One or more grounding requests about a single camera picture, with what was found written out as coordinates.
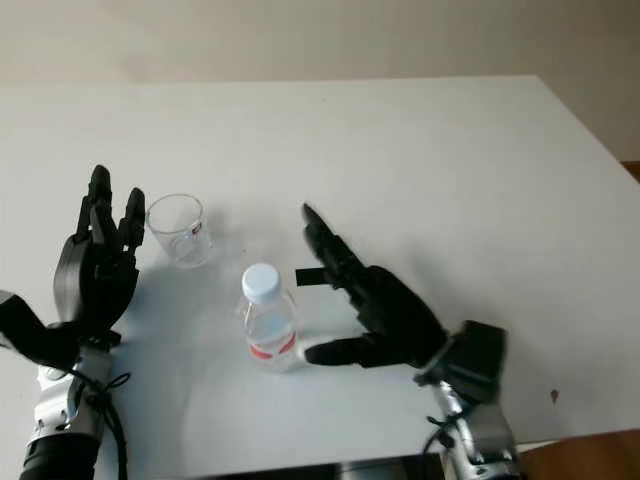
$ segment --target cup rim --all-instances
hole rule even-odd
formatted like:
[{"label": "cup rim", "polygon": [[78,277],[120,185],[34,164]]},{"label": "cup rim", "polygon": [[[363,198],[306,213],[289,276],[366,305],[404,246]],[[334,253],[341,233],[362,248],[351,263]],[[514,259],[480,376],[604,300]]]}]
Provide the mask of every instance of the cup rim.
[{"label": "cup rim", "polygon": [[191,230],[193,228],[194,223],[192,222],[191,224],[183,227],[183,228],[179,228],[177,230],[160,230],[158,228],[155,228],[153,225],[151,225],[151,210],[153,209],[153,207],[161,202],[162,200],[166,200],[168,198],[172,198],[172,197],[186,197],[190,200],[193,200],[194,202],[196,202],[196,205],[198,206],[198,221],[202,222],[202,213],[204,212],[204,207],[202,206],[202,202],[200,202],[200,200],[198,200],[196,197],[194,197],[193,195],[189,195],[188,193],[169,193],[167,195],[163,195],[162,197],[156,199],[151,205],[149,205],[149,208],[147,209],[147,213],[145,215],[145,223],[147,224],[147,227],[149,227],[149,229],[153,232],[153,233],[159,233],[162,235],[171,235],[171,234],[175,234],[175,233],[180,233],[180,232],[185,232],[187,230]]}]

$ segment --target tabletop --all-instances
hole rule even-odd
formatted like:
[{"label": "tabletop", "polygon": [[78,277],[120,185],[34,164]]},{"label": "tabletop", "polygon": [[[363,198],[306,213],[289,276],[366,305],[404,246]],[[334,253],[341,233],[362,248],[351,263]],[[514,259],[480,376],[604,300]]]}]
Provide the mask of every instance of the tabletop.
[{"label": "tabletop", "polygon": [[[130,189],[205,205],[213,260],[167,264],[150,232],[116,330],[133,479],[417,453],[440,412],[409,366],[251,362],[242,271],[276,265],[303,342],[361,331],[318,266],[309,201],[365,264],[455,331],[504,327],[502,405],[519,442],[640,424],[640,188],[535,77],[0,90],[0,286],[56,320],[53,273],[95,164]],[[0,464],[17,477],[35,367],[0,352]],[[555,400],[551,392],[558,392]],[[110,439],[96,478],[114,478]]]}]

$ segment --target white wall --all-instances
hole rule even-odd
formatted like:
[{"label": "white wall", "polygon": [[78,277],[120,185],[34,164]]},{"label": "white wall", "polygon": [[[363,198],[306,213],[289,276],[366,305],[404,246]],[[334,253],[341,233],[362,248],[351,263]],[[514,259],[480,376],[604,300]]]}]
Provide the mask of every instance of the white wall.
[{"label": "white wall", "polygon": [[640,160],[637,0],[0,0],[0,85],[535,73]]}]

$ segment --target black cable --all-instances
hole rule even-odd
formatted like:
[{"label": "black cable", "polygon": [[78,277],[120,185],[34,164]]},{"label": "black cable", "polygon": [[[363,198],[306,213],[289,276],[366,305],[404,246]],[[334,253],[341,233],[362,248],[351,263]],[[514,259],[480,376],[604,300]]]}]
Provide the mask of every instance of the black cable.
[{"label": "black cable", "polygon": [[425,457],[427,453],[429,453],[429,448],[431,448],[431,445],[433,445],[433,442],[438,440],[441,436],[446,435],[447,430],[453,427],[458,420],[461,420],[467,417],[475,409],[476,406],[477,404],[475,403],[471,404],[468,407],[462,409],[460,412],[454,415],[449,415],[442,422],[435,420],[433,417],[427,417],[427,420],[429,420],[429,422],[431,423],[438,425],[438,428],[436,428],[436,430],[431,434],[431,436],[429,436],[426,443],[424,444],[424,447],[422,448],[422,456]]},{"label": "black cable", "polygon": [[127,480],[127,441],[124,435],[124,429],[122,428],[122,422],[120,422],[118,412],[113,405],[109,390],[125,384],[129,378],[131,378],[131,374],[123,373],[122,375],[118,375],[108,384],[102,386],[96,380],[89,378],[87,375],[78,372],[77,370],[66,370],[66,373],[78,378],[87,387],[93,390],[93,393],[96,395],[99,402],[96,406],[102,410],[105,424],[107,425],[107,428],[111,430],[113,438],[116,441],[116,448],[118,452],[118,480]]}]

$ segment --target water bottle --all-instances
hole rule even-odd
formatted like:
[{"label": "water bottle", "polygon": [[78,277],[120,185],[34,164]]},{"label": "water bottle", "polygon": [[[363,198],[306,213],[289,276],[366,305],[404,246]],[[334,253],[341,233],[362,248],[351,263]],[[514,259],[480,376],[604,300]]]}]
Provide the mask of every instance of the water bottle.
[{"label": "water bottle", "polygon": [[278,271],[257,263],[242,275],[242,325],[251,357],[273,371],[289,369],[296,357],[293,305],[282,292]]}]

